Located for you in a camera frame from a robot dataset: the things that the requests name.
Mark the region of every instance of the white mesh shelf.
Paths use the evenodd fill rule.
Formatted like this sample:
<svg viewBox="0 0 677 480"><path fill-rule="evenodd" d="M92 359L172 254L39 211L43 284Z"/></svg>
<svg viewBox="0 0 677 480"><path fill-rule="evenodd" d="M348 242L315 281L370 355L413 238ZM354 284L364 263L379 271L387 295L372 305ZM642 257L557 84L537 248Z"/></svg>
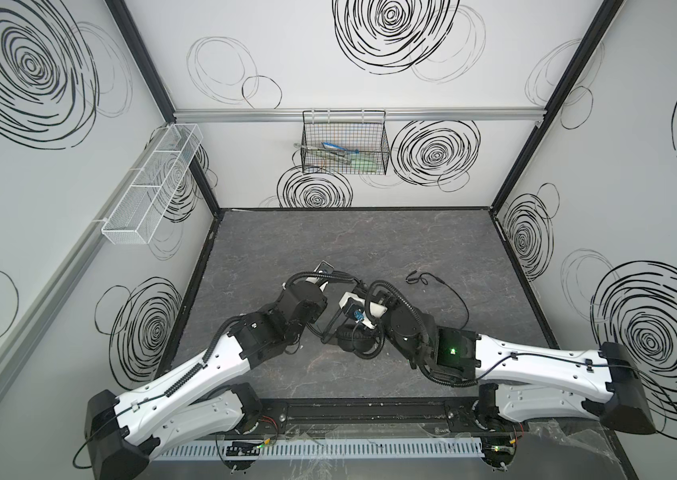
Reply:
<svg viewBox="0 0 677 480"><path fill-rule="evenodd" d="M202 132L197 124L173 124L114 207L101 233L115 245L148 244L184 180Z"/></svg>

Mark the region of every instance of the power cord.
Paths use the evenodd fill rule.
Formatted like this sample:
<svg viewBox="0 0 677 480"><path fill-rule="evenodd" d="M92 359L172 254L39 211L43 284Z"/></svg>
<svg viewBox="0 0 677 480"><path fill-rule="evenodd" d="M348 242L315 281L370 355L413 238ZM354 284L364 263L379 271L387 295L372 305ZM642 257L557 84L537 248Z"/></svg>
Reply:
<svg viewBox="0 0 677 480"><path fill-rule="evenodd" d="M289 352L288 348L286 347L285 352L286 352L287 355L295 355L301 349L301 335L298 335L298 340L296 340L295 342L291 343L288 346L291 346L291 345L295 345L295 350L293 350L292 352Z"/></svg>
<svg viewBox="0 0 677 480"><path fill-rule="evenodd" d="M469 307L467 306L467 303L463 300L461 295L456 290L454 290L452 286L445 283L445 280L439 278L439 276L430 274L429 272L421 272L420 274L418 274L418 276L413 276L416 273L418 273L418 270L413 270L412 272L410 272L410 274L407 274L407 276L405 277L405 282L410 285L419 282L423 283L424 285L429 285L429 281L426 278L424 278L424 275L429 275L430 277L434 278L437 282L442 283L447 288L449 288L451 292L456 294L458 299L461 300L461 303L463 303L463 308L467 311L467 319L463 321L463 325L459 328L459 330L467 328L467 323L469 323Z"/></svg>
<svg viewBox="0 0 677 480"><path fill-rule="evenodd" d="M141 402L138 402L137 405L138 405L138 406L141 406L141 405L143 405L144 403L151 402L151 400L156 400L157 398L162 398L162 397L164 397L164 396L165 396L165 394L163 393L162 395L158 395L158 396L153 397L153 398L147 398L147 399L145 399L145 400L142 400ZM103 428L109 424L109 422L111 422L111 421L114 420L115 418L121 416L123 413L130 412L132 409L133 409L132 406L130 406L130 407L128 407L128 408L125 408L124 410L122 410L122 412L120 412L120 413L118 413L117 415L113 416L113 417L110 418L109 420L106 420L105 422L103 422L103 425L102 425L102 426L100 426L100 427L97 428L93 433L91 433L91 434L90 434L90 437L88 437L88 438L85 439L85 443L83 444L83 446L79 447L79 448L77 449L77 453L75 453L74 456L72 457L72 466L75 467L77 470L85 470L85 469L87 469L87 468L92 468L93 465L88 465L88 466L79 466L79 465L77 465L77 457L80 455L80 452L83 451L83 448L86 447L86 446L90 443L90 441L93 440L94 437L95 437L96 435L98 435L98 433L101 432L101 430L103 430Z"/></svg>

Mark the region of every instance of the black cable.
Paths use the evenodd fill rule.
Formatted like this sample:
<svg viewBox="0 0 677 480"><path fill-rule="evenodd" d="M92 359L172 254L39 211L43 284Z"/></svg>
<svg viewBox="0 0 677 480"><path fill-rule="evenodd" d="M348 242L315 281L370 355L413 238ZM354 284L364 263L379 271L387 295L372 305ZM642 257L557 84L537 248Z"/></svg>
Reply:
<svg viewBox="0 0 677 480"><path fill-rule="evenodd" d="M301 335L298 336L298 342L296 342L296 343L291 343L291 345L295 345L295 346L296 346L296 347L295 347L295 350L293 350L292 352L289 352L289 351L288 351L288 348L286 347L285 353L288 354L288 355L295 355L295 354L298 353L298 351L301 349Z"/></svg>
<svg viewBox="0 0 677 480"><path fill-rule="evenodd" d="M333 315L333 318L331 318L331 321L328 323L328 326L326 326L325 330L322 331L322 335L320 335L320 343L322 343L323 345L327 345L328 342L333 340L333 337L336 335L336 332L338 331L338 329L343 327L346 324L346 322L349 321L348 316L343 316L343 322L341 323L341 325L337 326L336 330L333 330L333 333L326 338L326 335L328 334L328 332L330 332L331 328L333 328L333 324L336 321L338 321L339 318L341 318L342 313L343 312L341 311L341 309L336 310L335 315Z"/></svg>
<svg viewBox="0 0 677 480"><path fill-rule="evenodd" d="M390 293L392 293L394 296L397 297L397 300L399 300L405 307L410 311L410 314L413 315L413 318L416 320L416 323L418 324L418 329L421 331L421 341L424 345L429 345L429 332L427 331L427 327L423 324L423 319L421 318L421 315L418 313L418 310L413 307L413 304L410 303L407 298L405 298L405 295L402 294L400 290L397 289L396 286L392 285L391 283L387 282L386 280L374 280L371 285L367 288L367 295L365 296L365 316L370 319L373 324L380 328L381 332L381 342L383 342L383 327L381 325L381 321L377 319L373 314L371 313L371 297L373 296L373 292L379 287L382 286L386 290L389 290Z"/></svg>
<svg viewBox="0 0 677 480"><path fill-rule="evenodd" d="M162 398L162 397L164 397L164 396L165 396L165 394L163 393L163 394L158 395L158 396L153 397L153 398L147 398L147 399L145 399L145 400L141 400L141 402L138 402L137 405L141 406L141 405L143 405L144 403L151 402L151 400L156 400L157 398ZM75 467L77 470L86 470L86 469L88 469L88 468L92 468L92 467L93 467L92 465L88 465L88 466L79 466L79 465L77 465L77 457L80 456L80 452L83 451L83 448L86 447L86 446L90 443L90 441L93 440L94 437L95 437L96 435L98 435L98 433L99 433L101 430L103 430L103 428L104 428L105 426L107 426L107 425L109 424L109 422L111 422L111 421L114 420L115 418L121 416L123 413L130 412L132 409L133 409L132 406L130 406L130 407L128 407L128 408L125 408L124 410L122 410L122 412L116 414L115 416L113 416L113 417L110 418L109 420L106 420L105 422L103 422L103 424L102 424L99 428L97 428L93 433L91 433L91 434L90 434L90 437L88 437L88 438L85 439L85 443L83 444L83 446L79 447L79 448L77 449L77 453L75 453L74 456L72 457L72 466Z"/></svg>
<svg viewBox="0 0 677 480"><path fill-rule="evenodd" d="M467 306L467 303L463 300L463 297L461 297L461 295L452 286L445 283L445 280L442 280L441 278L439 278L439 276L430 274L429 272L421 272L420 274L418 274L418 276L413 277L413 275L416 274L417 272L418 272L418 270L413 270L412 272L410 272L410 274L407 274L407 276L405 277L405 282L408 283L409 285L413 285L414 283L418 283L418 282L423 283L424 285L429 285L429 282L427 281L427 279L423 278L424 275L429 275L432 278L434 278L437 282L445 285L447 288L450 289L451 292L456 294L458 299L461 300L461 303L463 303L463 308L467 311L467 319L463 321L463 325L459 328L459 330L463 330L463 329L467 328L467 323L469 323L469 315L470 314L469 314L469 307Z"/></svg>
<svg viewBox="0 0 677 480"><path fill-rule="evenodd" d="M208 346L208 349L202 356L202 362L194 365L187 373L178 379L176 383L168 387L168 389L165 390L166 397L172 396L174 393L176 393L176 391L178 391L178 389L184 386L184 384L186 384L194 375L196 375L197 372L205 368L205 366L208 364L208 360L210 360L210 357L213 355L213 351L216 349L216 345L218 345L218 341L221 339L226 329L228 329L232 323L238 322L242 317L243 315L237 315L224 320L221 326L218 327L216 334L213 335L213 339L210 341L210 346Z"/></svg>
<svg viewBox="0 0 677 480"><path fill-rule="evenodd" d="M225 467L233 470L235 466L229 465L228 460L225 460L221 455L221 448L218 446L218 433L216 433L216 451L218 452L218 459L221 460L221 463L223 463Z"/></svg>
<svg viewBox="0 0 677 480"><path fill-rule="evenodd" d="M381 351L383 350L383 343L386 341L386 336L383 334L383 327L381 325L377 326L376 329L378 330L378 340L376 343L376 349L370 353L365 353L357 349L354 349L354 355L360 357L362 360L371 360L381 355ZM354 348L354 331L352 331L351 333L351 346L352 348Z"/></svg>
<svg viewBox="0 0 677 480"><path fill-rule="evenodd" d="M212 389L210 392L207 392L205 395L197 398L194 402L190 403L190 405L194 405L195 403L204 402L205 400L209 400L210 398L213 398L216 395L218 395L218 393L226 392L228 389L231 389L231 388L232 388L232 386L229 385L228 383L226 385L217 386L215 389Z"/></svg>
<svg viewBox="0 0 677 480"><path fill-rule="evenodd" d="M322 338L324 335L324 332L321 332L320 330L317 329L316 326L312 325L311 323L307 323L306 327L309 329L310 332L314 333L314 335L319 336Z"/></svg>
<svg viewBox="0 0 677 480"><path fill-rule="evenodd" d="M297 274L291 275L290 278L286 281L285 288L288 288L296 280L300 278L322 278L324 280L333 280L338 283L360 283L361 281L353 275L349 274L323 274L322 272L298 272Z"/></svg>

